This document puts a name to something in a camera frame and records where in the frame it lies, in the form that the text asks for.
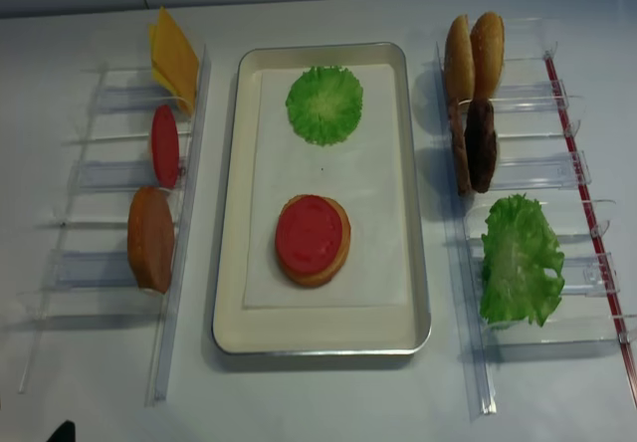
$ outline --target red rod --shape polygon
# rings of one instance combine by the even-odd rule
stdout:
[[[577,151],[577,145],[575,144],[575,138],[568,131],[569,129],[569,119],[568,113],[566,112],[566,107],[563,105],[565,103],[565,95],[562,93],[561,86],[558,84],[557,72],[555,71],[555,65],[553,63],[552,55],[547,53],[544,57],[544,61],[546,62],[546,70],[548,71],[548,78],[554,82],[553,87],[553,95],[558,103],[558,113],[559,119],[561,121],[561,126],[564,130],[564,136],[566,138],[566,146],[568,147],[568,151]],[[579,175],[582,175],[581,165],[575,165],[575,171],[578,172]],[[586,186],[585,182],[582,182],[579,185],[579,196],[581,197],[582,205],[584,206],[584,213],[586,214],[586,220],[588,222],[588,228],[591,230],[591,237],[593,240],[593,247],[595,248],[595,253],[598,255],[600,259],[600,263],[602,263],[602,268],[605,263],[605,253],[604,243],[601,240],[601,236],[596,232],[592,231],[597,227],[597,219],[595,218],[595,211],[590,203],[590,193],[588,192],[588,186]],[[608,289],[607,298],[608,305],[610,306],[610,313],[615,317],[621,317],[621,307],[619,306],[619,299],[617,298],[617,293],[615,291],[615,281],[614,276],[611,272],[602,271],[602,278],[604,279],[604,283],[606,285],[606,289]],[[616,318],[615,322],[615,330],[617,331],[617,335],[626,333],[626,324],[622,318]],[[624,365],[626,366],[626,374],[628,375],[628,383],[630,385],[630,390],[633,394],[633,401],[637,405],[637,371],[635,370],[635,360],[633,358],[633,353],[630,348],[630,342],[619,342],[621,347],[621,354],[624,358]]]

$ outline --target white table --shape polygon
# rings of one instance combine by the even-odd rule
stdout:
[[[587,97],[577,136],[594,198],[618,201],[605,237],[615,258],[624,312],[637,308],[634,154],[637,124],[637,0],[342,0],[180,9],[212,54],[197,194],[166,403],[144,409],[154,328],[45,333],[25,395],[17,386],[30,342],[25,326],[0,333],[0,438],[44,441],[66,418],[80,441],[632,440],[637,412],[620,353],[495,368],[499,413],[470,420],[449,282],[440,201],[426,172],[427,123],[438,118],[429,69],[436,32],[460,13],[560,21],[556,66],[569,90]],[[143,66],[145,24],[154,12],[0,21],[0,295],[40,284],[55,232],[36,228],[64,187],[73,150],[60,142],[83,118],[89,94],[80,71],[99,63]],[[391,41],[407,56],[423,198],[423,234],[433,313],[424,349],[400,369],[231,371],[210,339],[210,272],[234,76],[254,48]]]

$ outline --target tray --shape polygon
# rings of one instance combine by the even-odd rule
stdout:
[[[27,390],[41,334],[58,327],[82,329],[99,318],[106,328],[127,329],[145,321],[156,326],[150,356],[146,405],[166,398],[179,297],[205,119],[210,59],[198,47],[197,102],[192,116],[181,113],[177,98],[156,84],[150,68],[101,69],[87,109],[86,127],[77,139],[79,157],[59,202],[52,204],[45,226],[59,228],[59,236],[37,291],[24,292],[18,301],[36,322],[19,392]],[[177,120],[180,176],[167,190],[175,225],[172,279],[166,295],[143,291],[128,265],[126,229],[130,201],[144,185],[159,186],[147,155],[147,140],[155,109],[169,105]]]
[[[285,98],[303,70],[334,65],[361,81],[361,122],[346,142],[309,145],[294,135]],[[412,354],[424,344],[431,316],[411,131],[405,58],[393,44],[243,58],[212,324],[222,350]],[[272,247],[281,208],[304,193],[333,197],[352,224],[345,266],[313,290],[281,277]],[[374,251],[378,235],[388,255]]]
[[[553,64],[557,45],[545,38],[542,20],[506,21],[505,29],[505,68],[493,98],[502,157],[494,184],[485,195],[457,195],[442,77],[443,34],[435,56],[441,111],[439,144],[447,155],[447,197],[453,212],[453,218],[445,219],[445,232],[470,412],[497,412],[491,361],[507,360],[510,348],[516,349],[518,360],[550,357],[552,353],[557,357],[570,353],[582,356],[577,352],[582,347],[585,354],[596,356],[601,344],[621,350],[635,396],[635,365],[629,344],[637,336],[637,316],[619,309],[620,286],[612,255],[602,242],[614,202],[590,200],[586,186],[591,181],[590,172],[574,140],[583,122],[584,99],[570,96],[557,78]],[[542,328],[526,322],[488,325],[480,317],[484,256],[480,236],[486,233],[485,219],[493,203],[514,193],[526,193],[540,201],[566,257],[562,302]]]

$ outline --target plastic food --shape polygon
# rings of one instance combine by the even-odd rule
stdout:
[[[490,324],[529,319],[543,326],[564,286],[564,254],[536,200],[498,200],[487,218],[480,314]]]
[[[496,91],[505,62],[505,24],[495,12],[486,12],[471,30],[476,66],[474,99],[490,99]]]
[[[330,281],[349,253],[351,229],[345,210],[331,198],[298,195],[281,211],[275,247],[284,273],[317,287]]]
[[[471,186],[478,193],[486,193],[489,191],[498,159],[494,107],[489,100],[473,99],[469,104],[465,145]]]
[[[444,75],[449,103],[461,103],[474,97],[476,71],[467,14],[458,16],[449,28],[445,42]]]
[[[164,188],[174,188],[179,177],[179,135],[169,106],[155,111],[149,149],[157,181]]]
[[[471,193],[471,173],[469,172],[469,160],[467,159],[467,145],[462,130],[462,115],[458,99],[449,104],[449,126],[451,128],[451,149],[454,153],[454,167],[456,169],[456,184],[458,194]]]
[[[199,59],[186,36],[163,7],[159,9],[157,25],[149,30],[150,55],[154,76],[162,75],[159,83],[185,100],[185,110],[192,114],[195,107]]]
[[[166,293],[170,286],[175,234],[162,190],[144,186],[135,193],[128,212],[127,243],[128,263],[137,285]]]
[[[295,133],[308,143],[344,141],[358,126],[362,87],[341,67],[312,67],[293,83],[286,100]]]

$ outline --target bun with tomato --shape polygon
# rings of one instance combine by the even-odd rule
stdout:
[[[351,227],[331,198],[298,195],[281,211],[275,247],[283,272],[300,286],[329,282],[347,259]]]

